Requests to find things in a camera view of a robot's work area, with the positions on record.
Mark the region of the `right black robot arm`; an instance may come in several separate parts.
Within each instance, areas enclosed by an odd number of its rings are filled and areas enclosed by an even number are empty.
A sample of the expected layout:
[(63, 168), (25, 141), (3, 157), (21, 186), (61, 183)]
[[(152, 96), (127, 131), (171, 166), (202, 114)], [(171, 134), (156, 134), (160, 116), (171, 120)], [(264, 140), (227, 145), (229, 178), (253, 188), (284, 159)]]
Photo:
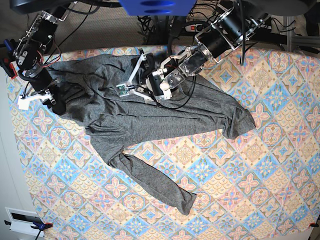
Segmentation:
[(55, 43), (54, 35), (59, 21), (65, 20), (65, 12), (62, 7), (43, 10), (36, 16), (26, 35), (19, 40), (13, 51), (18, 76), (34, 89), (33, 93), (25, 90), (18, 97), (17, 105), (20, 110), (28, 110), (32, 101), (40, 100), (59, 116), (66, 112), (60, 83), (52, 78), (48, 72), (50, 64), (45, 63), (43, 59)]

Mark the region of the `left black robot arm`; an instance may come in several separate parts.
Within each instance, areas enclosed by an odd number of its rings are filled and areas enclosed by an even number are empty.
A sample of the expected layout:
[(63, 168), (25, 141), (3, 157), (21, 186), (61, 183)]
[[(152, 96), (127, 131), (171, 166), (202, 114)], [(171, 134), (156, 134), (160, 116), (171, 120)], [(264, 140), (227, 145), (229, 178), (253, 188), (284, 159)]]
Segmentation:
[(145, 103), (169, 100), (188, 78), (195, 78), (207, 61), (216, 61), (225, 51), (244, 48), (255, 31), (265, 23), (268, 14), (252, 3), (238, 0), (214, 22), (206, 23), (196, 33), (195, 46), (171, 54), (159, 65), (144, 51), (131, 62), (135, 65), (127, 81), (116, 85), (120, 97), (136, 95)]

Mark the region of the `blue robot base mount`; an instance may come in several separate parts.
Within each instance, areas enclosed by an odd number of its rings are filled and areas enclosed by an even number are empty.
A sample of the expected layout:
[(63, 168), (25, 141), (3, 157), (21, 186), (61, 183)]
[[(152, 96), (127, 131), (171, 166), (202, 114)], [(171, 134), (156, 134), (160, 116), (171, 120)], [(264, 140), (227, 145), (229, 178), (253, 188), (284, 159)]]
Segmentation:
[(185, 17), (196, 2), (196, 0), (119, 0), (129, 16)]

